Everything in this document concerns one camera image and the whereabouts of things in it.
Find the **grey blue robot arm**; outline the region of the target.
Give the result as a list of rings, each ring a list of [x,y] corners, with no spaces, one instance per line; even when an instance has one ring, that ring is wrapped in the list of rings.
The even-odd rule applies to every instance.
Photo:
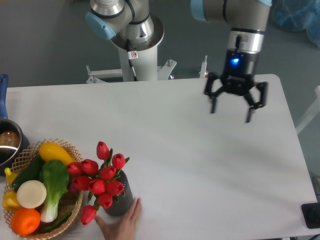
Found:
[[[85,15],[89,27],[117,47],[125,82],[156,81],[169,77],[158,66],[158,45],[164,37],[161,20],[147,0],[92,0]],[[204,94],[216,105],[222,93],[243,97],[247,116],[266,105],[268,84],[254,80],[265,35],[269,0],[193,0],[192,16],[204,22],[231,26],[222,74],[209,72]]]

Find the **person's hand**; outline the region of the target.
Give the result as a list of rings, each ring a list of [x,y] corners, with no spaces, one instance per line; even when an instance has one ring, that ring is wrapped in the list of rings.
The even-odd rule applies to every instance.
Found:
[[[95,217],[105,240],[133,240],[142,212],[141,198],[134,198],[128,211],[115,223],[106,223],[100,216]]]

